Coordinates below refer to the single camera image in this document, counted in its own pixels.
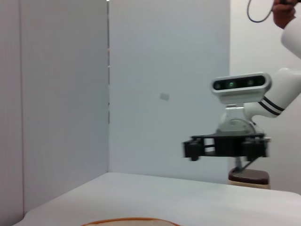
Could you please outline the person hand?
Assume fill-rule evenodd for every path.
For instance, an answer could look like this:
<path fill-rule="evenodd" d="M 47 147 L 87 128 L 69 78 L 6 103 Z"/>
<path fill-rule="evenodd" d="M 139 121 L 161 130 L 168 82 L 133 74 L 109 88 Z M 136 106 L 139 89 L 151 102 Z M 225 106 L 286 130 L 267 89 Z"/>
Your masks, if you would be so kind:
<path fill-rule="evenodd" d="M 283 0 L 274 0 L 272 7 L 273 21 L 281 29 L 285 29 L 295 19 L 294 7 L 299 3 L 297 0 L 286 0 L 286 4 L 283 2 Z"/>

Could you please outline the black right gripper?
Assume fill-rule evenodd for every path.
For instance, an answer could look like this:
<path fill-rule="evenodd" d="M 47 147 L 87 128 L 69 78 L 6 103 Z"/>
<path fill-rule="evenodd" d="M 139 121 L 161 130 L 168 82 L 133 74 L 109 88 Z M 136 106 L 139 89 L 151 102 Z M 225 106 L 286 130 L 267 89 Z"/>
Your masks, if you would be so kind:
<path fill-rule="evenodd" d="M 184 158 L 198 161 L 200 156 L 245 156 L 247 159 L 268 157 L 270 138 L 263 133 L 215 133 L 192 136 L 182 143 Z"/>

